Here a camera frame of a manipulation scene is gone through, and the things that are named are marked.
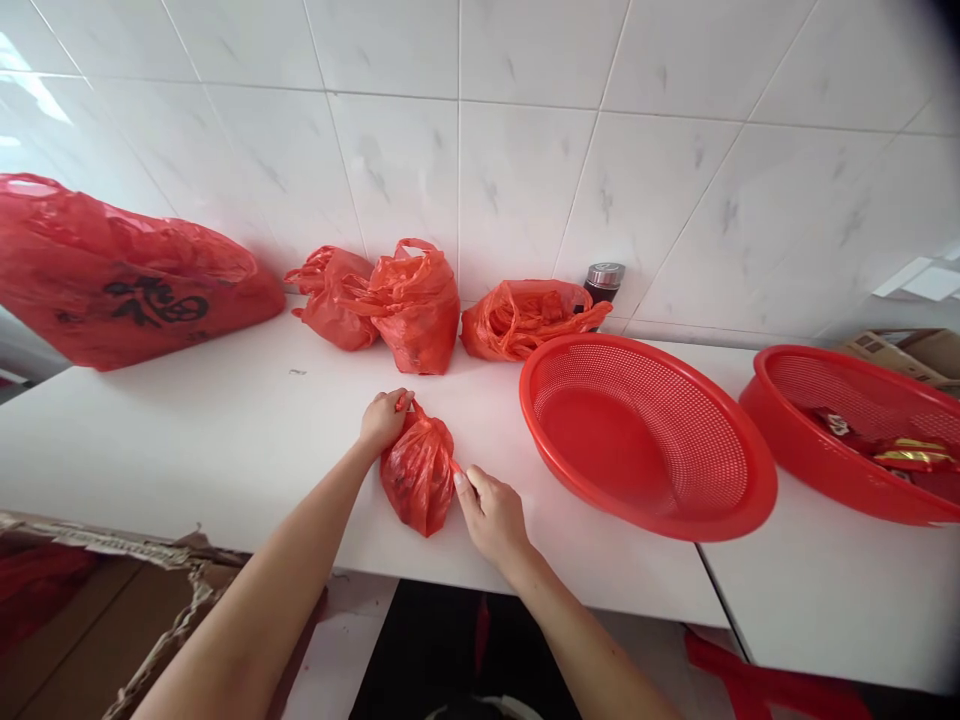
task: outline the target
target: basket rim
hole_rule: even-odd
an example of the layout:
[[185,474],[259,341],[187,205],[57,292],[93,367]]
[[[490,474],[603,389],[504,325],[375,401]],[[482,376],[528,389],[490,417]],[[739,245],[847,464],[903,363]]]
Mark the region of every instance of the basket rim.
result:
[[[747,483],[743,497],[737,506],[723,517],[711,520],[677,520],[646,513],[604,492],[576,470],[547,437],[533,408],[531,381],[533,372],[542,360],[556,350],[572,345],[604,345],[629,350],[660,363],[700,390],[717,408],[723,418],[736,429],[741,440],[747,464]],[[520,408],[527,428],[537,448],[549,458],[565,477],[561,484],[574,490],[584,499],[594,503],[605,512],[612,513],[627,522],[667,537],[688,542],[722,542],[747,535],[766,522],[777,500],[777,466],[766,440],[747,412],[725,390],[699,370],[691,367],[668,352],[640,340],[618,335],[578,333],[554,338],[540,345],[527,358],[520,373]]]
[[854,462],[858,464],[860,469],[868,473],[873,479],[879,480],[885,485],[890,485],[893,488],[898,489],[900,492],[912,496],[916,500],[926,502],[940,510],[953,513],[957,516],[958,521],[960,521],[960,504],[952,503],[949,500],[945,500],[931,492],[927,492],[916,485],[908,483],[906,480],[898,478],[893,473],[887,472],[876,463],[870,462],[863,455],[851,450],[837,438],[823,432],[823,430],[813,420],[807,417],[804,413],[800,412],[792,402],[787,400],[783,393],[781,393],[774,384],[768,371],[768,363],[771,363],[773,360],[783,356],[800,356],[822,360],[828,364],[839,365],[850,370],[871,375],[878,380],[897,385],[902,390],[922,396],[925,400],[937,405],[945,413],[956,417],[958,420],[960,420],[960,402],[950,398],[948,395],[930,387],[929,385],[924,385],[919,380],[914,380],[913,378],[907,377],[906,375],[901,375],[893,370],[882,368],[861,358],[856,358],[851,355],[844,355],[843,353],[836,352],[835,350],[824,350],[823,348],[809,347],[807,345],[773,345],[761,350],[753,359],[753,369],[755,371],[757,380],[759,380],[764,389],[771,394],[771,397],[773,397],[778,404],[782,405],[795,419],[800,420],[800,422],[808,431],[815,433],[819,438],[826,439],[834,449],[837,449],[847,457],[852,458]]

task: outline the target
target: hand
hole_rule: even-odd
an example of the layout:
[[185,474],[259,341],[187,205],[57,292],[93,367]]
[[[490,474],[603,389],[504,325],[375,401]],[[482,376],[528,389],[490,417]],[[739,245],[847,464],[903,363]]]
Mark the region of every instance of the hand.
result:
[[456,473],[454,481],[470,539],[491,565],[509,575],[536,552],[527,538],[520,496],[476,465]]
[[367,406],[360,423],[360,440],[378,455],[400,437],[403,418],[413,400],[413,390],[397,388],[389,393],[377,393]]

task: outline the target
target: red plastic basket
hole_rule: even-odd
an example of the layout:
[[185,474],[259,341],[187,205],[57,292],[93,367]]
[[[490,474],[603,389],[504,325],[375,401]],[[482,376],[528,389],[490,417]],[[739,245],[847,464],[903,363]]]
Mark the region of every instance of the red plastic basket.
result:
[[829,408],[868,441],[937,438],[960,446],[960,403],[916,380],[829,350],[777,345],[759,353],[740,404],[777,462],[837,502],[905,525],[960,522],[960,506],[854,452],[802,410]]
[[743,410],[661,350],[613,335],[544,343],[520,406],[547,467],[574,494],[647,530],[730,540],[767,519],[773,458]]

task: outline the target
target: plastic strainer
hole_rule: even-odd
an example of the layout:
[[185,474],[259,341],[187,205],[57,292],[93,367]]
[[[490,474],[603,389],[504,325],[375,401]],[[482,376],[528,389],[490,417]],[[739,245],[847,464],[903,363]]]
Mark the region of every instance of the plastic strainer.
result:
[[520,405],[554,475],[595,507],[668,537],[729,540],[777,495],[773,458],[739,405],[677,358],[585,333],[541,345]]

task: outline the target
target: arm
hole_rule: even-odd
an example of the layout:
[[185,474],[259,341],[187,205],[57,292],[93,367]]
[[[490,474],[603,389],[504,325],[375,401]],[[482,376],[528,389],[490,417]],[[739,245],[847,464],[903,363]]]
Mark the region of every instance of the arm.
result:
[[680,720],[530,544],[513,488],[476,466],[456,481],[471,539],[537,621],[584,720]]
[[255,718],[277,681],[340,548],[364,477],[400,434],[413,398],[380,393],[363,416],[360,437],[310,491],[177,653],[134,714],[147,718]]

